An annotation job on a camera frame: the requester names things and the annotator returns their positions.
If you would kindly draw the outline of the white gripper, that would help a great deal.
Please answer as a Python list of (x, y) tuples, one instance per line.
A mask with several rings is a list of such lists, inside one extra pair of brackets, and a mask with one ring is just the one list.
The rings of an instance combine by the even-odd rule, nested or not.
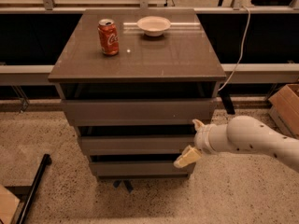
[(192, 123), (196, 130), (194, 144), (199, 150), (192, 146), (185, 147), (181, 155), (174, 161), (174, 166), (177, 168), (184, 168), (197, 162), (202, 156), (201, 151), (206, 154), (217, 154), (229, 150), (226, 125), (205, 125), (199, 119), (194, 119)]

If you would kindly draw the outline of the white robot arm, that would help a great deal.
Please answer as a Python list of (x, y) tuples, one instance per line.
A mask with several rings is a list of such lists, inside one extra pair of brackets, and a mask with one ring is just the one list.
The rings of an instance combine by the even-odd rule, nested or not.
[(299, 140), (280, 134), (249, 116), (232, 118), (227, 124), (204, 124), (193, 121), (196, 130), (194, 146), (186, 146), (174, 161), (177, 168), (199, 160), (202, 154), (230, 152), (264, 154), (299, 172)]

